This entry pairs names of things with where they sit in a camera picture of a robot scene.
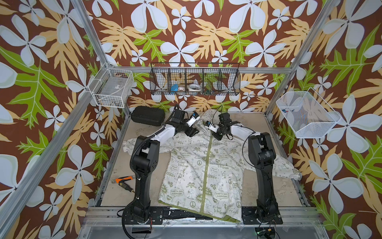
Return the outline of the white green printed jacket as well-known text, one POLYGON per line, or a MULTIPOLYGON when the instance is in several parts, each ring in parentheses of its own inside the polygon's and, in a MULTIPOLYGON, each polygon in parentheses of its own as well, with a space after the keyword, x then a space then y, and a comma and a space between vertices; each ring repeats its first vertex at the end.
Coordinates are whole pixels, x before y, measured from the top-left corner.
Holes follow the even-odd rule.
MULTIPOLYGON (((230 136, 217 140, 204 126, 207 120, 213 123, 215 116, 215 110, 206 111, 193 124, 199 133, 188 137, 181 132, 160 145, 160 154, 170 153, 171 157, 158 201, 214 219, 240 223, 244 171, 256 172, 256 169, 248 163, 248 144, 244 144, 244 140, 230 136)), ((136 139, 123 143, 123 151, 130 156, 136 139)), ((276 153, 272 177, 299 180, 301 173, 276 153)))

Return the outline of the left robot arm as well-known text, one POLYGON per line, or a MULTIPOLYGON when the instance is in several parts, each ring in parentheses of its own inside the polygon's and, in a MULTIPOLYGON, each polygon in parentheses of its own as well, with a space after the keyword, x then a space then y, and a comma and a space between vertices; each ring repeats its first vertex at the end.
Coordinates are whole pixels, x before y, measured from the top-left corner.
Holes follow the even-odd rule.
POLYGON ((125 207, 122 213, 122 224, 133 220, 139 224, 147 223, 150 217, 150 183, 151 175, 159 162, 160 145, 178 133, 193 137, 199 130, 193 124, 200 119, 193 112, 186 119, 185 111, 174 109, 166 123, 149 136, 139 136, 136 139, 131 159, 130 169, 135 174, 134 199, 125 207))

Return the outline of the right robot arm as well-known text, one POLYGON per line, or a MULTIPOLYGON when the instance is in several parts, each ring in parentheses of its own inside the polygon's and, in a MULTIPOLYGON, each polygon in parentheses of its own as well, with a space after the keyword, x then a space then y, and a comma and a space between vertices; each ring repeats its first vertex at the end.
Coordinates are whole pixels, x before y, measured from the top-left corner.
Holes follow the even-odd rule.
POLYGON ((248 163, 256 169, 259 190, 256 219, 261 224, 283 224, 274 194, 272 171, 276 152, 269 133, 255 132, 238 121, 232 121, 229 113, 220 114, 218 124, 208 121, 204 125, 217 140, 222 140, 223 136, 231 136, 248 144, 248 163))

